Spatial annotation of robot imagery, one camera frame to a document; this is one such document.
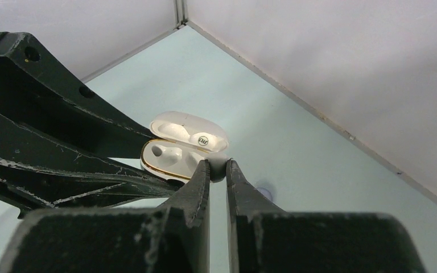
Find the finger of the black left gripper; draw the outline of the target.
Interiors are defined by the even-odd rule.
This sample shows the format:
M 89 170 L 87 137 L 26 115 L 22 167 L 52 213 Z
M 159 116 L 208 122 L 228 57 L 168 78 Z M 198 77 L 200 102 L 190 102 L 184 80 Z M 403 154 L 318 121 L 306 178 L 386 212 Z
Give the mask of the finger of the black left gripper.
M 19 208 L 21 215 L 41 208 L 104 208 L 170 197 L 178 188 L 0 114 L 0 200 Z
M 148 128 L 87 87 L 27 32 L 0 32 L 0 114 L 110 158 L 138 158 L 153 139 Z

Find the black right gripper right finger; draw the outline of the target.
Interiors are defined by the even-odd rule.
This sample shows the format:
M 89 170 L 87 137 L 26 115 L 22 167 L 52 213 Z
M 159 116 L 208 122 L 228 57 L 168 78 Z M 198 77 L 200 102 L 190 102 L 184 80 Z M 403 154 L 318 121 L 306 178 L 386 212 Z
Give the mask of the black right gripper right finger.
M 385 213 L 287 212 L 226 164 L 231 272 L 425 272 Z

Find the white earbud charging case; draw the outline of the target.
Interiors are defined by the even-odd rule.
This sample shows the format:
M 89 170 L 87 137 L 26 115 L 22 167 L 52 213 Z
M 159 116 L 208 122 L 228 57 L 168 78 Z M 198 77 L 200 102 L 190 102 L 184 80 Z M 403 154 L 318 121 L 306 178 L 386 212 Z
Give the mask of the white earbud charging case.
M 229 147 L 222 127 L 192 114 L 161 113 L 149 129 L 155 137 L 142 147 L 141 167 L 167 182 L 188 183 L 201 160 L 222 155 Z

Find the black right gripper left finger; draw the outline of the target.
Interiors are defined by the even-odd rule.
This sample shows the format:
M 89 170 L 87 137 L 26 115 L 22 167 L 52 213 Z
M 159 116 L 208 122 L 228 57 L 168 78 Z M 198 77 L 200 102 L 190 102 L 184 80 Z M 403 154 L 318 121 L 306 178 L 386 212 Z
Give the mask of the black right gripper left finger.
M 41 209 L 17 227 L 0 272 L 208 272 L 209 161 L 156 208 Z

